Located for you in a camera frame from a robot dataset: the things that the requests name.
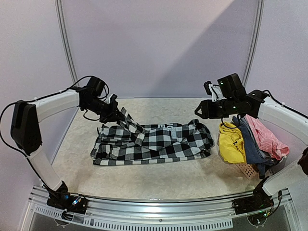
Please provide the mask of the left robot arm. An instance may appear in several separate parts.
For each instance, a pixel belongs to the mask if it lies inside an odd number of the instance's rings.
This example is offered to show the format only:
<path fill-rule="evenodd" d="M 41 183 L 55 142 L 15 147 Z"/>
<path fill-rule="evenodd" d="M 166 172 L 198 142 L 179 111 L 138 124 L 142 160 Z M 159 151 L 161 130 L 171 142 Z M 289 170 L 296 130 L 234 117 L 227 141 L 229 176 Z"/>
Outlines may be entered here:
<path fill-rule="evenodd" d="M 71 205 L 71 197 L 59 190 L 64 185 L 51 166 L 42 148 L 40 122 L 72 108 L 94 112 L 101 123 L 124 120 L 118 110 L 117 96 L 101 97 L 106 83 L 94 76 L 86 86 L 71 86 L 67 89 L 31 101 L 17 101 L 14 106 L 11 138 L 24 152 L 26 159 L 41 182 L 49 191 L 54 191 L 53 201 L 61 208 Z"/>

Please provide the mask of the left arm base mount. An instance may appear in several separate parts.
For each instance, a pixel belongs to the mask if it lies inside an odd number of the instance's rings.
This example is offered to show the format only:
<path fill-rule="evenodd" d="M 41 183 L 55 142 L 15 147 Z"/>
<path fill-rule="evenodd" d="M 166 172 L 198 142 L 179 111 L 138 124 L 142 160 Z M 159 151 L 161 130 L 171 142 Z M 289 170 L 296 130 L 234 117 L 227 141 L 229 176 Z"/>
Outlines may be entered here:
<path fill-rule="evenodd" d="M 48 206 L 67 212 L 86 214 L 89 200 L 82 194 L 69 192 L 63 181 L 57 190 L 52 190 L 47 185 L 45 188 L 49 193 Z"/>

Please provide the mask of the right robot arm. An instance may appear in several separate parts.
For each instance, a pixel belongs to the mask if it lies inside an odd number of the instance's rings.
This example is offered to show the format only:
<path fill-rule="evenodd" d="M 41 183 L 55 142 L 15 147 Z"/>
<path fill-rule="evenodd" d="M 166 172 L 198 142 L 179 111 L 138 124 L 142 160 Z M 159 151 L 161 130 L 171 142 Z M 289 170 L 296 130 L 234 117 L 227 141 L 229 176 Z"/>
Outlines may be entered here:
<path fill-rule="evenodd" d="M 267 90 L 247 93 L 237 73 L 210 81 L 204 89 L 212 98 L 200 102 L 194 113 L 202 119 L 222 119 L 230 115 L 250 115 L 270 122 L 308 143 L 308 117 L 276 101 Z M 266 177 L 257 185 L 249 206 L 259 210 L 267 203 L 268 197 L 308 176 L 308 151 L 275 175 Z"/>

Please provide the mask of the black white checkered shirt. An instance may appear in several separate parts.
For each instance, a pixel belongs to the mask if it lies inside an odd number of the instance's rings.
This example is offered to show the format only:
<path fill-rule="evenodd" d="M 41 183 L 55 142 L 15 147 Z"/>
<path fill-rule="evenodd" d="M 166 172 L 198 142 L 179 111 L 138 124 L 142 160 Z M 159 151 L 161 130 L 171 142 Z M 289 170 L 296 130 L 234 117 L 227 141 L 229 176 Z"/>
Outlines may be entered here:
<path fill-rule="evenodd" d="M 140 125 L 125 108 L 121 109 L 121 113 L 123 121 L 97 129 L 98 137 L 90 153 L 94 165 L 161 164 L 211 155 L 214 140 L 206 125 L 198 119 L 184 125 Z"/>

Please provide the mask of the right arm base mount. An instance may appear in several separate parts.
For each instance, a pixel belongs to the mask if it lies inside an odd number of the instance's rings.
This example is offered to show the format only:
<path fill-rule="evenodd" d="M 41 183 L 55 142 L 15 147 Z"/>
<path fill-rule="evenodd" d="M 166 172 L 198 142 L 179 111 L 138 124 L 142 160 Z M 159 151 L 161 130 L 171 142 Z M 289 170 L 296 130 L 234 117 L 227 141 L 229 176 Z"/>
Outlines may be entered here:
<path fill-rule="evenodd" d="M 268 196 L 263 191 L 253 191 L 253 194 L 249 197 L 242 197 L 233 200 L 231 204 L 235 210 L 235 214 L 250 213 L 259 210 L 265 210 L 266 208 L 274 208 L 274 201 L 272 196 Z"/>

